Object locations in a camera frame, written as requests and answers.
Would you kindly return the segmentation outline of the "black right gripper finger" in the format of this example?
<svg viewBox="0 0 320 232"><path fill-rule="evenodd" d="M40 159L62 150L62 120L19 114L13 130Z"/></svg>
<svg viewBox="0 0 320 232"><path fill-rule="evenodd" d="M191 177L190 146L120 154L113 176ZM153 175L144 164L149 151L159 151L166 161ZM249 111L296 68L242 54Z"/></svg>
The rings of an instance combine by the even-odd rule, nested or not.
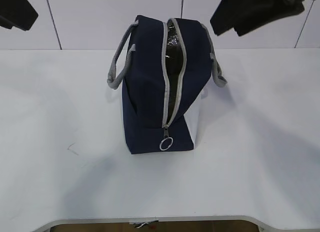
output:
<svg viewBox="0 0 320 232"><path fill-rule="evenodd" d="M234 29L243 36L273 21L305 10L304 0L221 0L210 23L215 35Z"/></svg>

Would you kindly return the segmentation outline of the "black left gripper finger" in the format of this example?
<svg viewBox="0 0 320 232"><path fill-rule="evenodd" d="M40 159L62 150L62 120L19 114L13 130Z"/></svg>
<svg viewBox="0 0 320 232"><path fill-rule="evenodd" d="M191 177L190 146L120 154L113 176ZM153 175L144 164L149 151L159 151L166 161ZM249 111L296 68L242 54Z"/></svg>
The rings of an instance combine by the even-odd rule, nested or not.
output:
<svg viewBox="0 0 320 232"><path fill-rule="evenodd" d="M28 31L39 14L28 0L0 0L0 26Z"/></svg>

